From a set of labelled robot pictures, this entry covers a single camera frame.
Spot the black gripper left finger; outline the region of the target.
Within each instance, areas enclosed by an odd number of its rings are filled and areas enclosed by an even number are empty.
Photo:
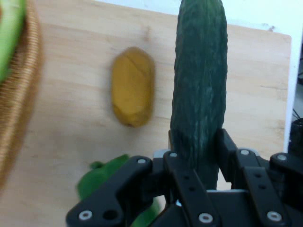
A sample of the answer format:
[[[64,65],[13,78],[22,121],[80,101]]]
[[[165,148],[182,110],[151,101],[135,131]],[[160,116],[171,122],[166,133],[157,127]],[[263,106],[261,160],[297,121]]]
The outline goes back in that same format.
[[[196,171],[174,150],[131,157],[66,215],[69,227],[129,227],[163,196],[165,208],[147,227],[218,227],[221,218]]]

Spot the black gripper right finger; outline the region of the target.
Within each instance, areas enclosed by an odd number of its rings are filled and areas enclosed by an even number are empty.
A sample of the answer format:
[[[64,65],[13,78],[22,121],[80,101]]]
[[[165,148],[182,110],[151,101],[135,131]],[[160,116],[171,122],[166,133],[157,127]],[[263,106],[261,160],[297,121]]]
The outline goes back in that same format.
[[[215,155],[231,190],[214,194],[222,227],[301,227],[303,163],[276,153],[265,160],[237,148],[225,129],[215,136]]]

